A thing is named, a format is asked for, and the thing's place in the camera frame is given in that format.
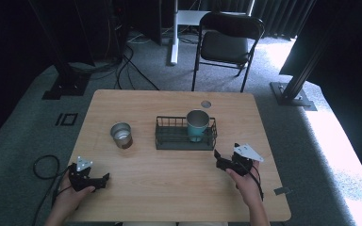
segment cup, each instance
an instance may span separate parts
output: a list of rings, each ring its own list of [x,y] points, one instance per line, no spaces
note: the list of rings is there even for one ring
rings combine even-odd
[[[117,147],[127,149],[131,147],[133,140],[131,137],[131,126],[125,122],[119,122],[113,125],[110,130]]]
[[[210,118],[203,110],[191,110],[187,115],[187,126],[189,140],[199,142],[205,135],[205,129],[208,127]]]

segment wire basket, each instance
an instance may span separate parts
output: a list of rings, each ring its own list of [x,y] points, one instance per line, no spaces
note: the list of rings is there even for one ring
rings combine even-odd
[[[158,150],[197,150],[212,151],[216,146],[216,119],[210,118],[199,142],[192,142],[195,137],[188,136],[186,117],[156,117],[156,148]]]

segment human arm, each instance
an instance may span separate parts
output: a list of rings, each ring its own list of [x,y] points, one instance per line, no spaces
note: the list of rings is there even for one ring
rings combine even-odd
[[[258,170],[258,162],[254,162],[254,167]],[[249,207],[249,214],[251,217],[252,226],[269,226],[269,220],[267,217],[266,209],[264,208],[263,201],[261,201],[260,191],[250,174],[245,176],[239,176],[231,169],[227,169],[226,172],[237,183],[238,190],[242,196],[243,202]],[[251,169],[252,175],[258,178],[258,171],[254,168]]]
[[[56,197],[48,219],[45,221],[45,226],[63,225],[66,218],[78,207],[81,201],[95,189],[93,186],[88,186],[78,192],[75,191],[70,183],[69,171],[64,175],[60,187],[61,191]]]

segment chair backrest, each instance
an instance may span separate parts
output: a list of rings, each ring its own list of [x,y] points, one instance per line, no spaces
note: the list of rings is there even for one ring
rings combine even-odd
[[[208,12],[200,21],[203,28],[217,30],[231,37],[260,40],[264,33],[263,22],[247,15],[235,15],[221,12]]]

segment gray carpet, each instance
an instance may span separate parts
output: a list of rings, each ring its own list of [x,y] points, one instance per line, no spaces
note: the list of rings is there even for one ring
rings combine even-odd
[[[196,40],[194,36],[182,38]],[[318,109],[316,112],[280,106],[272,94],[270,82],[290,80],[290,76],[279,75],[278,72],[292,43],[273,38],[261,40],[245,88],[245,92],[252,92],[256,98],[282,183],[292,190],[287,194],[292,217],[284,224],[362,225],[362,168],[349,141],[344,139],[321,89],[310,83],[304,85],[306,95]],[[180,41],[176,66],[169,65],[171,45],[167,40],[162,46],[144,39],[134,39],[128,45],[133,49],[131,61],[159,89],[190,90],[196,50],[194,44]],[[130,49],[125,54],[131,57]],[[281,56],[278,61],[274,57],[277,55]],[[60,161],[60,170],[66,168],[93,93],[97,89],[113,89],[121,66],[111,72],[94,73],[84,96],[63,96],[55,101],[41,99],[56,80],[55,68],[48,68],[35,79],[0,130],[0,225],[32,224],[38,205],[51,184],[51,180],[41,180],[34,175],[35,160],[53,154]],[[239,92],[242,76],[235,78],[234,73],[229,69],[202,66],[195,90]],[[122,70],[120,85],[122,89],[154,89],[132,67]],[[74,125],[57,125],[60,114],[75,113],[77,119]],[[319,135],[326,135],[329,131],[332,131],[332,136],[341,137],[335,139],[336,142],[343,143],[324,143],[329,136]],[[38,169],[45,176],[54,175],[56,163],[50,159],[43,160]],[[51,196],[48,196],[37,225],[43,225],[49,214],[50,201]]]

